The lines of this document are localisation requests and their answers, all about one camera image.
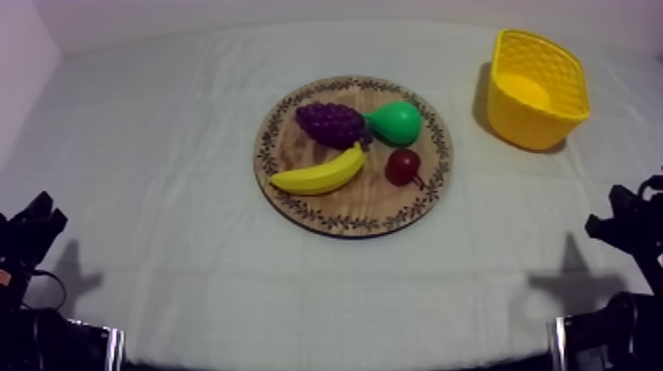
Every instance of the grape cluster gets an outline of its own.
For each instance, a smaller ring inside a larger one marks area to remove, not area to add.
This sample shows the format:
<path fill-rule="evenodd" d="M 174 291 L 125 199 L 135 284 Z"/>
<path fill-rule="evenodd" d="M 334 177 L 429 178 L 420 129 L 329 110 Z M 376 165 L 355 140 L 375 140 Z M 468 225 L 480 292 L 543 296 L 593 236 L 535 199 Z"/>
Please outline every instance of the grape cluster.
<path fill-rule="evenodd" d="M 365 145 L 372 140 L 361 113 L 344 105 L 313 103 L 298 108 L 295 115 L 309 136 L 331 148 L 343 150 L 356 141 Z"/>

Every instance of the table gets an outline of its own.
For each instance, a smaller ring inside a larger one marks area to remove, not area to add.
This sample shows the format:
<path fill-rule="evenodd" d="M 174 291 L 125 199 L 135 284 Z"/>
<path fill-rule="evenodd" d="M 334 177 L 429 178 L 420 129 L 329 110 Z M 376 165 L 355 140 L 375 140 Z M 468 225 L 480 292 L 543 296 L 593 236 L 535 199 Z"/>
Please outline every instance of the table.
<path fill-rule="evenodd" d="M 128 356 L 237 370 L 423 369 L 547 346 L 545 321 L 647 292 L 587 238 L 613 184 L 663 163 L 663 67 L 555 38 L 586 68 L 591 118 L 533 154 L 479 124 L 496 29 L 328 22 L 160 37 L 65 59 L 2 160 L 0 210 L 42 189 L 70 218 L 42 268 L 67 316 L 127 330 Z M 392 80 L 436 107 L 451 182 L 390 236 L 307 232 L 263 199 L 255 134 L 285 94 L 324 77 Z M 36 279 L 33 301 L 57 300 Z"/>

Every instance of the round wooden tray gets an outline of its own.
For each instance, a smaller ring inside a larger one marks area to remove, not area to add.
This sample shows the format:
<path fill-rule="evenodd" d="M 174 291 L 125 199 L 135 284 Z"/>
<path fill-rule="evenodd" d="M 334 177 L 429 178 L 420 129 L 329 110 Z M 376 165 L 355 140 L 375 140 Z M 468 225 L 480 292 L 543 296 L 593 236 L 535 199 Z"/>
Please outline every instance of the round wooden tray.
<path fill-rule="evenodd" d="M 421 135 L 410 146 L 421 158 L 414 183 L 391 185 L 384 175 L 393 148 L 377 139 L 369 145 L 366 164 L 342 188 L 318 196 L 297 196 L 269 183 L 269 176 L 322 164 L 340 153 L 318 144 L 295 121 L 295 110 L 313 102 L 336 103 L 370 112 L 379 106 L 408 101 L 423 117 Z M 258 132 L 254 171 L 269 202 L 285 217 L 309 230 L 337 237 L 371 237 L 397 231 L 421 218 L 449 182 L 452 146 L 439 114 L 417 94 L 386 80 L 342 76 L 305 85 L 281 100 Z"/>

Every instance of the yellow basket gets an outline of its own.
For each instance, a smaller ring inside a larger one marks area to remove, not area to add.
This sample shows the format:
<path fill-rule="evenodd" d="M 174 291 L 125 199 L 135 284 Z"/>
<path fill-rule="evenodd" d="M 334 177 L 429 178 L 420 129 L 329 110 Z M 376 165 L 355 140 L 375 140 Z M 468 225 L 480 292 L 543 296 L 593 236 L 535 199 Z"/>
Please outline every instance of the yellow basket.
<path fill-rule="evenodd" d="M 488 88 L 488 119 L 499 135 L 546 150 L 587 117 L 584 72 L 570 52 L 524 31 L 499 32 Z"/>

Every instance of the white wall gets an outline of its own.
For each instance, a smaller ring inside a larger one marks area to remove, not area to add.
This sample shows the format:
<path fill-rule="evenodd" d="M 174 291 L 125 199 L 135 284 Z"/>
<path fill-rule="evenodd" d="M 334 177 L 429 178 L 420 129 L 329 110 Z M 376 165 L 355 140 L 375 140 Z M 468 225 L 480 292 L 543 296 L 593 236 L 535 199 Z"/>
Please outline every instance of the white wall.
<path fill-rule="evenodd" d="M 0 165 L 60 59 L 31 1 L 0 1 Z"/>
<path fill-rule="evenodd" d="M 663 0 L 36 1 L 65 52 L 206 28 L 357 18 L 519 27 L 650 54 L 663 50 Z"/>

